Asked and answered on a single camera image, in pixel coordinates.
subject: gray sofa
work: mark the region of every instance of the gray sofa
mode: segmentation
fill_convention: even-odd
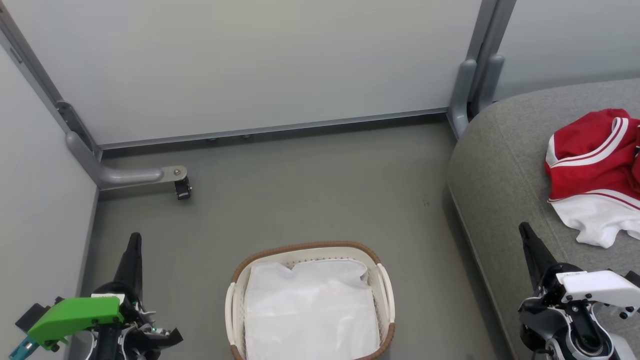
[[[547,203],[544,171],[548,140],[590,111],[623,108],[640,117],[640,79],[566,86],[519,95],[482,111],[458,142],[447,180],[481,268],[501,326],[516,359],[522,345],[517,309],[531,296],[518,224],[529,222],[558,261],[587,271],[640,273],[640,240],[620,232],[608,249],[578,243]],[[598,321],[627,339],[640,356],[640,316],[622,320],[602,311]]]

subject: laundry basket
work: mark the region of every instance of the laundry basket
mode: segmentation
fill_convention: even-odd
[[[306,243],[259,252],[246,258],[238,266],[231,278],[231,285],[227,290],[225,301],[227,338],[235,360],[246,360],[244,293],[252,266],[258,263],[281,263],[292,268],[297,263],[323,259],[354,259],[367,266],[367,282],[373,293],[376,316],[378,317],[380,348],[373,354],[355,360],[375,360],[384,354],[391,345],[396,329],[396,307],[389,275],[380,263],[380,259],[368,247],[354,242],[332,241]]]

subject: white robot part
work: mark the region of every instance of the white robot part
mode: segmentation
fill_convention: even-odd
[[[640,288],[610,270],[556,274],[566,293],[563,303],[576,300],[603,302],[619,307],[640,307]]]

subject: gray floor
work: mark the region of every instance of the gray floor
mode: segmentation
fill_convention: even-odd
[[[379,255],[394,285],[397,330],[385,359],[504,359],[445,190],[454,144],[449,125],[436,121],[108,160],[185,165],[193,197],[100,201],[83,292],[111,280],[129,235],[140,232],[145,305],[185,338],[162,359],[232,359],[225,292],[245,257],[358,241]]]

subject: red and white shirt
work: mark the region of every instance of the red and white shirt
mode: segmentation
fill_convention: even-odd
[[[610,247],[620,230],[640,239],[640,120],[622,109],[588,113],[556,131],[545,168],[549,203],[578,242]]]

